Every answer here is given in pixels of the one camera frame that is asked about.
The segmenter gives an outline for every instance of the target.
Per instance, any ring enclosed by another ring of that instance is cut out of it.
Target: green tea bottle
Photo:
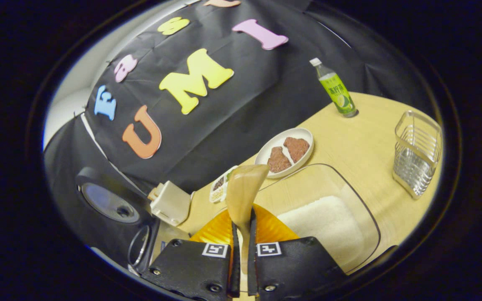
[[[333,103],[336,105],[338,112],[343,117],[353,117],[358,110],[352,102],[349,92],[341,81],[336,72],[321,63],[318,58],[310,59],[310,63],[317,70],[317,77],[319,82],[323,85],[328,95],[331,97]]]

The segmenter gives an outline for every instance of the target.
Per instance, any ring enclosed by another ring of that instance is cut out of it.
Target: wire basket
[[[431,182],[440,159],[440,126],[425,116],[406,111],[395,127],[395,137],[392,175],[414,199],[419,199]]]

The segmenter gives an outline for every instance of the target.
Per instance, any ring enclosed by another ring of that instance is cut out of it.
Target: clear plastic tray
[[[377,249],[377,222],[332,166],[312,164],[260,190],[254,201],[300,237],[314,236],[350,274]]]

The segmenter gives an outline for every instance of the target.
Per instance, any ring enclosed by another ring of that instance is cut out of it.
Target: table surface
[[[414,200],[392,177],[396,144],[394,130],[405,111],[423,113],[383,97],[355,92],[350,92],[350,96],[359,110],[354,118],[343,118],[335,105],[330,103],[297,127],[310,130],[314,137],[314,150],[305,166],[322,163],[336,169],[360,195],[379,227],[380,242],[377,249],[363,265],[355,269],[357,270],[387,248],[399,245],[420,223],[436,194],[444,154],[440,155],[427,190],[421,198]],[[254,164],[256,155],[238,165]],[[302,178],[301,174],[292,177]],[[278,180],[280,179],[266,179],[262,189]],[[303,181],[297,180],[299,186],[296,189],[302,190]],[[212,183],[209,183],[194,193],[189,216],[178,225],[180,229],[194,234],[226,208],[225,202],[213,204],[209,201],[211,186]],[[270,202],[263,193],[261,197],[258,194],[255,203],[277,215],[284,211],[283,208],[293,198],[289,191],[284,191],[283,195]]]

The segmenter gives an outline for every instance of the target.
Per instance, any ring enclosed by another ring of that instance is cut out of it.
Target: steak
[[[291,156],[294,163],[299,161],[310,148],[310,144],[306,140],[293,137],[287,137],[284,141],[284,146],[287,147],[289,156]]]
[[[282,147],[277,146],[271,149],[271,156],[267,160],[267,165],[269,165],[269,170],[273,173],[279,173],[286,168],[291,167],[289,159],[282,153]]]

